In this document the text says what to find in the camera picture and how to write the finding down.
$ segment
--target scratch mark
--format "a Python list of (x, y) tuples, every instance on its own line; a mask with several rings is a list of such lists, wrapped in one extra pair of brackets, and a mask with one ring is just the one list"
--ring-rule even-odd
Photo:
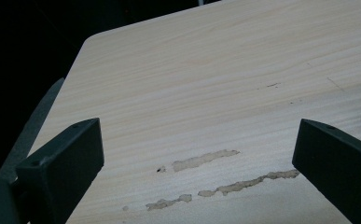
[(279, 84), (280, 84), (280, 82), (276, 82), (276, 83), (271, 84), (271, 85), (269, 85), (269, 86), (267, 86), (267, 87), (274, 87), (274, 86), (279, 85)]
[(239, 151), (236, 150), (227, 151), (224, 149), (217, 152), (207, 153), (200, 157), (190, 158), (185, 161), (175, 161), (172, 166), (174, 167), (175, 172), (179, 172), (188, 168), (198, 167), (206, 162), (210, 162), (221, 157), (230, 157), (238, 153)]
[(332, 84), (334, 84), (338, 89), (340, 89), (341, 91), (345, 91), (343, 88), (341, 88), (337, 83), (335, 83), (334, 80), (332, 80), (331, 78), (327, 78), (327, 80), (329, 80), (330, 82), (332, 82)]
[(246, 181), (239, 181), (235, 184), (227, 185), (227, 186), (221, 186), (216, 188), (215, 190), (201, 190), (198, 192), (199, 196), (202, 197), (211, 197), (215, 195), (216, 192), (221, 191), (224, 196), (227, 196), (228, 193), (233, 191), (240, 191), (242, 189), (253, 187), (254, 185), (257, 185), (264, 181), (264, 179), (277, 179), (277, 178), (296, 178), (299, 175), (298, 170), (289, 170), (284, 172), (270, 172), (267, 175), (262, 175), (257, 177), (256, 179), (252, 180), (246, 180)]
[(172, 206), (174, 205), (175, 203), (178, 203), (178, 202), (186, 202), (186, 203), (189, 203), (192, 201), (192, 195), (190, 194), (182, 194), (180, 195), (180, 197), (178, 199), (175, 199), (175, 200), (172, 200), (172, 201), (167, 201), (167, 200), (164, 200), (164, 199), (161, 199), (159, 201), (157, 201), (156, 203), (148, 203), (146, 204), (146, 207), (147, 207), (147, 211), (151, 211), (153, 209), (162, 209), (162, 208), (165, 208), (165, 207), (169, 207), (169, 206)]

